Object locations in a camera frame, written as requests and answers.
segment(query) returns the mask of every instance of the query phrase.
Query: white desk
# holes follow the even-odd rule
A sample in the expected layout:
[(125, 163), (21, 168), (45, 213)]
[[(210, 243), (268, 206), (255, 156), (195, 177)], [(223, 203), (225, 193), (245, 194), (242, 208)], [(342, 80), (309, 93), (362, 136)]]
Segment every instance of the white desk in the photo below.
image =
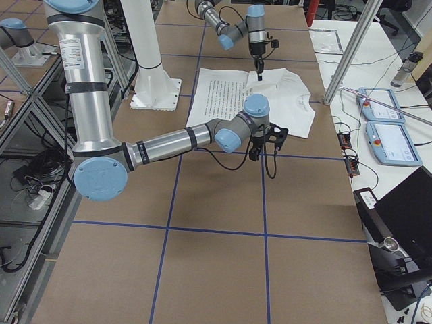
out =
[[(351, 34), (354, 31), (355, 25), (356, 22), (315, 20), (312, 28), (337, 30), (342, 48), (345, 49), (350, 40)], [(382, 27), (378, 23), (372, 23), (352, 64), (369, 63), (393, 55), (386, 60), (371, 65), (352, 65), (344, 78), (343, 85), (347, 88), (353, 89), (358, 89), (360, 87), (376, 87), (391, 88), (393, 91), (400, 91), (414, 86), (415, 83), (412, 78), (408, 79), (401, 88), (393, 88), (390, 86), (390, 81), (395, 76), (397, 69), (402, 63), (401, 59), (396, 54), (397, 50), (399, 49), (393, 48), (393, 45), (390, 43)], [(330, 83), (331, 76), (334, 74), (338, 65), (336, 63), (325, 63), (323, 61), (338, 62), (341, 55), (316, 53), (316, 56), (317, 61), (319, 62), (324, 86), (327, 87)], [(427, 104), (416, 86), (402, 92), (396, 92), (396, 98), (401, 106)], [(356, 104), (356, 97), (346, 91), (342, 91), (342, 96), (340, 92), (338, 92), (331, 103), (331, 112), (333, 116), (336, 116), (334, 119), (335, 122), (338, 122), (338, 118), (340, 118), (341, 121), (348, 124), (352, 130), (357, 129), (358, 122), (344, 113), (342, 107), (346, 113), (359, 118), (360, 109)], [(430, 108), (416, 108), (409, 109), (408, 111), (419, 117), (432, 121), (432, 111)], [(414, 172), (416, 168), (390, 167), (379, 164), (369, 147), (366, 137), (365, 126), (367, 121), (364, 117), (360, 117), (360, 121), (360, 130), (352, 133), (351, 143), (353, 149), (358, 152), (360, 162), (368, 165), (378, 173), (379, 183), (376, 189), (374, 189), (374, 193), (378, 199), (381, 199), (391, 189), (396, 187), (401, 181)], [(426, 124), (422, 124), (419, 121), (406, 117), (406, 127), (414, 143), (423, 143), (432, 140), (432, 129)], [(347, 130), (347, 128), (342, 126), (341, 130)], [(432, 170), (432, 144), (418, 146), (417, 151), (423, 160), (423, 165), (428, 170)], [(375, 175), (372, 171), (369, 171), (362, 165), (360, 165), (359, 170), (360, 175), (354, 177), (352, 181), (352, 189), (357, 190), (365, 187), (372, 188), (376, 182)], [(432, 297), (423, 298), (422, 303), (423, 302), (426, 305), (431, 306)], [(403, 311), (397, 312), (394, 310), (386, 298), (383, 298), (383, 303), (389, 323), (395, 323), (399, 316), (404, 315)], [(410, 315), (414, 310), (414, 306), (415, 305), (411, 305), (409, 315), (405, 315), (405, 323), (410, 322)], [(417, 321), (424, 321), (421, 319), (420, 311), (417, 312), (416, 319)]]

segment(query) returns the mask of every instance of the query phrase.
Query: chair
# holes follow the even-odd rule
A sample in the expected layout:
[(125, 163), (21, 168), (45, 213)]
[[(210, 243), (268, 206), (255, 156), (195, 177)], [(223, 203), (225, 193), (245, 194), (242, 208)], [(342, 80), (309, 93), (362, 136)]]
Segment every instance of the chair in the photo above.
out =
[(399, 28), (394, 26), (391, 22), (385, 20), (385, 15), (381, 14), (381, 9), (386, 8), (394, 10), (396, 12), (404, 12), (411, 9), (411, 6), (412, 0), (384, 0), (377, 12), (377, 18), (379, 19), (379, 23), (393, 29), (394, 31), (392, 32), (392, 35), (396, 36), (398, 34)]

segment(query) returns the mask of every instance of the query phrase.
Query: white column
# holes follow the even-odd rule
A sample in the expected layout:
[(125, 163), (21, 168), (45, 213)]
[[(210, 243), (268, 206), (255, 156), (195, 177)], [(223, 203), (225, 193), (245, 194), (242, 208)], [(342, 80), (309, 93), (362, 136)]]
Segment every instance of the white column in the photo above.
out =
[(182, 81), (163, 69), (150, 0), (121, 0), (140, 65), (131, 108), (176, 110)]

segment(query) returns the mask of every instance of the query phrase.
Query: sticker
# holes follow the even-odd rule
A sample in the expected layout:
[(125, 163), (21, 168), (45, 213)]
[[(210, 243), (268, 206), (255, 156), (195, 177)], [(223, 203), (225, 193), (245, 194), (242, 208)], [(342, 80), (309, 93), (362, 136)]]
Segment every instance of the sticker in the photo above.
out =
[(361, 192), (360, 195), (363, 198), (364, 203), (368, 206), (369, 209), (374, 209), (377, 201), (373, 198), (372, 194), (369, 191)]
[(61, 57), (65, 70), (84, 69), (81, 40), (79, 38), (60, 41)]

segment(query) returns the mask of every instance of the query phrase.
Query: white cloth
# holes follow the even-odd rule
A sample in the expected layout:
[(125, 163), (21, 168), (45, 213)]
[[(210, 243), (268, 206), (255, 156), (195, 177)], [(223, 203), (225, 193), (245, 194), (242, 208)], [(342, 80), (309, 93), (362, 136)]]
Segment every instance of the white cloth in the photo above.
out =
[(200, 69), (187, 126), (233, 118), (251, 93), (267, 97), (272, 123), (287, 127), (290, 135), (308, 137), (315, 116), (309, 105), (311, 94), (300, 77), (285, 68), (265, 70), (262, 81), (256, 72)]

